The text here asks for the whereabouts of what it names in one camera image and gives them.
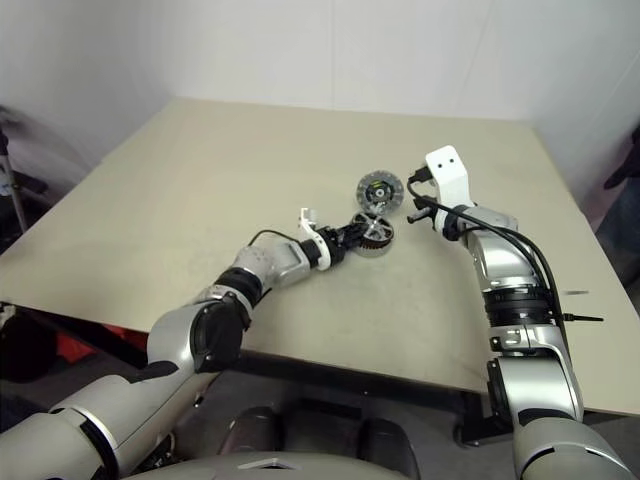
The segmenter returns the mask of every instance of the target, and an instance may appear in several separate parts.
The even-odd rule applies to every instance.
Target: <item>gear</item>
[[[376,215],[388,215],[404,198],[402,182],[393,173],[376,170],[362,177],[356,189],[356,199],[362,210]]]
[[[391,248],[394,231],[391,224],[373,213],[356,213],[351,220],[352,225],[363,225],[366,230],[362,234],[360,245],[354,252],[362,257],[379,257]]]

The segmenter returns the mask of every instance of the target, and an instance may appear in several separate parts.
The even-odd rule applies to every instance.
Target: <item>gear wheel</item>
[[[360,245],[354,252],[362,257],[379,257],[391,248],[394,231],[391,224],[379,215],[368,212],[356,213],[351,220],[352,225],[363,225]]]
[[[371,172],[358,182],[356,199],[363,211],[388,215],[396,210],[404,198],[402,182],[386,170]]]

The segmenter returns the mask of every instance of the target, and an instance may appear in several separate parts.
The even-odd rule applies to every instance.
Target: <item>gray floor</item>
[[[96,355],[37,382],[18,385],[2,381],[0,388],[47,408],[104,374],[126,370],[119,362]],[[202,405],[177,426],[179,452],[188,458],[215,454],[229,424],[243,410],[268,405],[279,411],[302,397],[359,407],[366,415],[400,424],[414,446],[425,480],[514,478],[510,442],[462,449],[452,441],[453,414],[238,372],[221,375]],[[640,476],[640,418],[609,421],[595,428]]]

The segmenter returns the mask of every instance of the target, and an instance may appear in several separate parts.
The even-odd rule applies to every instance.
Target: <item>black cable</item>
[[[255,241],[258,239],[258,237],[264,233],[273,233],[274,235],[278,235],[279,237],[282,238],[286,238],[287,240],[290,240],[292,242],[296,242],[296,243],[300,243],[298,240],[296,240],[293,237],[290,237],[289,235],[285,235],[282,232],[278,232],[277,230],[271,230],[271,229],[265,229],[265,230],[260,230],[258,233],[256,233],[253,238],[249,241],[248,245],[251,246],[255,243]]]
[[[489,230],[490,232],[495,233],[499,237],[511,243],[524,256],[524,258],[527,259],[527,261],[531,264],[531,268],[533,268],[534,273],[540,279],[540,281],[543,284],[547,283],[546,287],[549,289],[552,295],[552,310],[554,313],[554,320],[556,322],[556,325],[560,329],[560,333],[564,340],[565,346],[568,350],[569,343],[567,341],[567,332],[564,325],[564,317],[562,314],[562,308],[560,306],[560,298],[558,296],[557,285],[555,282],[555,278],[553,277],[553,273],[551,272],[551,267],[549,266],[547,259],[542,254],[542,251],[540,250],[540,248],[538,248],[538,246],[531,239],[529,239],[528,237],[526,237],[520,232],[511,230],[509,228],[504,228],[504,227],[494,227],[493,225],[483,222],[482,220],[478,220],[470,215],[466,215],[452,208],[445,207],[444,205],[436,202],[435,200],[432,200],[427,196],[420,195],[413,189],[412,183],[413,182],[411,181],[411,179],[407,182],[407,190],[409,191],[409,193],[411,193],[411,195],[413,195],[414,198],[420,199],[421,201],[431,206],[432,208],[440,209],[445,212],[451,213],[453,215],[456,215],[459,218],[467,220],[468,222],[471,222],[478,226],[478,227],[470,227],[468,229],[465,229],[461,232],[462,234],[468,233],[472,230],[476,230],[480,228]],[[540,271],[538,261],[536,261],[536,259],[529,252],[527,252],[527,250],[522,246],[522,244],[525,244],[526,246],[531,248],[531,250],[535,253],[536,257],[538,257],[540,263],[542,264],[542,269],[544,270],[544,273],[545,273],[544,277],[542,276],[542,272]]]

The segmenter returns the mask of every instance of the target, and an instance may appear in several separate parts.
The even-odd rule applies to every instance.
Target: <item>toothed wheel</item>
[[[391,224],[379,215],[373,213],[357,213],[351,223],[365,225],[366,230],[360,245],[353,251],[362,257],[378,257],[391,248],[394,231]]]
[[[356,189],[360,208],[367,213],[388,215],[396,210],[404,198],[402,182],[393,173],[376,170],[362,177]]]

